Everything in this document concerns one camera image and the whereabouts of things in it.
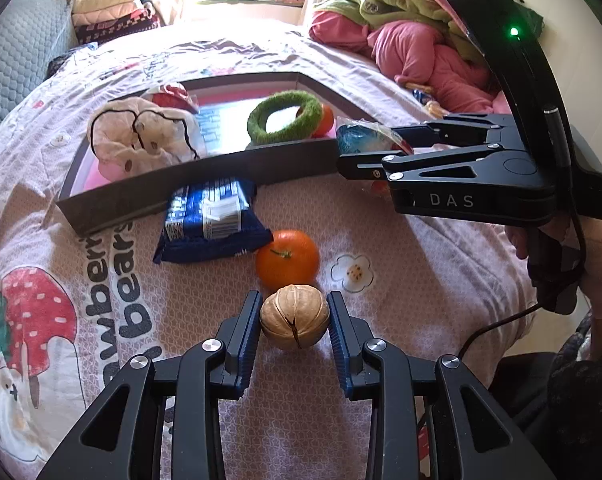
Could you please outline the person's right hand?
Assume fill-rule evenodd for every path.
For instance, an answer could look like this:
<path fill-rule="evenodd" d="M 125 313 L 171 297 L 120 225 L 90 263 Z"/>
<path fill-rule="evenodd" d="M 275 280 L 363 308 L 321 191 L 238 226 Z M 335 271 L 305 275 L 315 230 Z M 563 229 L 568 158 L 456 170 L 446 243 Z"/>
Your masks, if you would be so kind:
<path fill-rule="evenodd" d="M 580 220 L 586 244 L 586 261 L 580 289 L 588 298 L 592 311 L 588 357 L 598 360 L 602 358 L 602 221 L 581 217 Z M 516 248 L 517 257 L 521 260 L 528 258 L 530 243 L 526 231 L 513 226 L 506 226 L 505 229 L 508 240 Z M 552 219 L 540 230 L 563 245 L 578 246 L 573 221 L 566 217 Z"/>

